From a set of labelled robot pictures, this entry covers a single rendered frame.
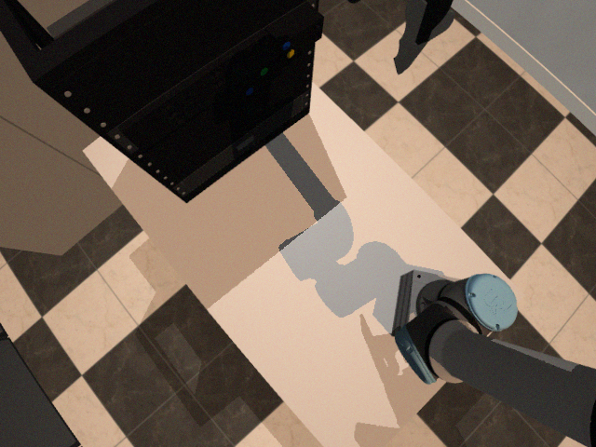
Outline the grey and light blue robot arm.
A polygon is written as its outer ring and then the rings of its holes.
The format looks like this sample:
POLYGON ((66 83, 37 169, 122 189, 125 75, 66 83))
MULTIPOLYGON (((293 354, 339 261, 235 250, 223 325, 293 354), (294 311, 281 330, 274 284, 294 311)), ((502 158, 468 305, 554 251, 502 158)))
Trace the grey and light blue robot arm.
POLYGON ((476 274, 450 281, 427 283, 417 295, 418 316, 395 334, 417 376, 427 385, 438 378, 465 382, 596 447, 596 369, 488 337, 510 327, 518 313, 502 278, 476 274))

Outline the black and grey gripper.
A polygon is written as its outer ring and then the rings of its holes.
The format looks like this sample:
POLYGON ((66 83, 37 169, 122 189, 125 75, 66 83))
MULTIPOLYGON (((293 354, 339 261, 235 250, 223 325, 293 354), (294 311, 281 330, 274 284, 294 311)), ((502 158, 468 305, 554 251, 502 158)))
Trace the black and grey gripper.
POLYGON ((450 9, 452 2, 453 0, 407 2, 405 31, 399 40, 399 52, 393 58, 398 75, 411 66, 427 42, 451 26, 454 21, 454 11, 450 9))

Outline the black open-frame server rack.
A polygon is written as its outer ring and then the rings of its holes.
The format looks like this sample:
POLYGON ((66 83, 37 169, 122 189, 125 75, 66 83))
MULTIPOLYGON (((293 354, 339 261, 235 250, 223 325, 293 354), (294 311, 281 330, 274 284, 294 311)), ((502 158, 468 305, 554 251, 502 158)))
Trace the black open-frame server rack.
POLYGON ((318 2, 88 0, 48 33, 0 0, 0 31, 34 84, 187 204, 309 114, 318 2))

